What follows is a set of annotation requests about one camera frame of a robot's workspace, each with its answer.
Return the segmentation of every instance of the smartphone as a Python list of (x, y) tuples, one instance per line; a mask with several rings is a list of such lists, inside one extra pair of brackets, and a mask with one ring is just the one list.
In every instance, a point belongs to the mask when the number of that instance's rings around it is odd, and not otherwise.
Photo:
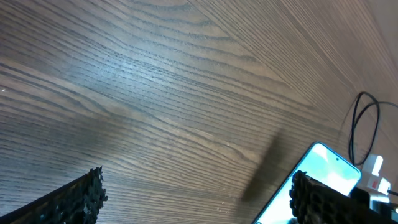
[(292, 176), (301, 170), (347, 196), (361, 179), (361, 172), (322, 142), (313, 143), (252, 224), (296, 223), (289, 206)]

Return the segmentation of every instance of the wood grain surface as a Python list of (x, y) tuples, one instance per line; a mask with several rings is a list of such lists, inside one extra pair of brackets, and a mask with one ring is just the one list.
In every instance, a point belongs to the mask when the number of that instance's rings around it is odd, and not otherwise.
[(398, 102), (392, 55), (362, 1), (3, 0), (0, 215), (103, 166), (98, 223), (250, 223), (312, 142), (347, 156), (357, 92)]

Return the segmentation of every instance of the black plastic object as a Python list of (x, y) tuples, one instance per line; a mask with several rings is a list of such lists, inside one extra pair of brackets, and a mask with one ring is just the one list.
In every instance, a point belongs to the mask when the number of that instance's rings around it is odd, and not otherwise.
[(0, 223), (96, 223), (103, 202), (108, 200), (102, 182), (102, 167), (91, 169), (69, 184), (0, 217)]
[(369, 195), (369, 192), (362, 190), (360, 188), (354, 187), (354, 189), (351, 191), (349, 197), (356, 201), (358, 204), (363, 204), (367, 208), (370, 208), (371, 204), (371, 196)]
[(380, 224), (397, 223), (382, 217), (364, 204), (297, 171), (293, 175), (290, 207), (299, 224)]

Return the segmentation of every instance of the phone screen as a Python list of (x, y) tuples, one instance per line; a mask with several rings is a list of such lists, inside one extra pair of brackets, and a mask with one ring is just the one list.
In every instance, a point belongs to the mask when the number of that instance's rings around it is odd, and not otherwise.
[(298, 170), (343, 195), (348, 195), (361, 178), (357, 168), (324, 144), (315, 142), (253, 223), (295, 223), (289, 206), (289, 190), (292, 176)]

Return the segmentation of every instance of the black cable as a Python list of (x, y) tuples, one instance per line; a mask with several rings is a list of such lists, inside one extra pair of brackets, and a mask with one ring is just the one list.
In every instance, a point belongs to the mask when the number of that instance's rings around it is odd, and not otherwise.
[(392, 190), (387, 190), (387, 193), (398, 196), (398, 192), (394, 192)]
[[(370, 97), (370, 99), (372, 99), (373, 102), (367, 104), (367, 105), (361, 110), (361, 112), (359, 112), (359, 115), (356, 116), (356, 110), (358, 109), (359, 101), (361, 100), (361, 97), (362, 97), (363, 95), (367, 95), (368, 97)], [(369, 157), (369, 155), (370, 155), (370, 153), (371, 153), (371, 150), (372, 150), (372, 147), (373, 147), (373, 144), (374, 144), (375, 139), (376, 139), (376, 134), (377, 134), (378, 127), (379, 127), (379, 122), (380, 122), (380, 112), (381, 112), (381, 110), (380, 110), (380, 104), (387, 104), (387, 105), (395, 106), (396, 108), (398, 108), (398, 105), (396, 105), (396, 104), (394, 104), (394, 103), (391, 103), (391, 102), (386, 102), (386, 101), (380, 101), (380, 102), (379, 102), (379, 101), (377, 101), (377, 99), (376, 99), (374, 96), (372, 96), (372, 94), (367, 93), (367, 92), (365, 92), (365, 91), (359, 93), (359, 94), (357, 95), (357, 97), (355, 98), (354, 102), (355, 102), (355, 107), (354, 107), (354, 113), (353, 113), (353, 121), (352, 121), (352, 123), (351, 123), (351, 133), (350, 133), (350, 137), (349, 137), (348, 156), (349, 156), (350, 162), (351, 162), (354, 166), (360, 166), (360, 165), (364, 164), (365, 161), (366, 161), (366, 159)], [(362, 160), (361, 162), (359, 162), (359, 163), (355, 163), (355, 159), (354, 159), (354, 135), (355, 135), (355, 128), (356, 128), (356, 125), (357, 125), (358, 122), (359, 122), (359, 119), (361, 119), (361, 117), (362, 117), (362, 115), (365, 113), (365, 111), (366, 111), (367, 109), (369, 109), (369, 108), (370, 108), (371, 106), (373, 106), (373, 105), (376, 105), (376, 107), (377, 107), (377, 120), (376, 120), (376, 125), (375, 125), (374, 132), (373, 132), (373, 136), (372, 136), (372, 141), (371, 141), (371, 143), (370, 143), (369, 149), (368, 149), (368, 151), (366, 152), (365, 157), (363, 158), (363, 160)]]

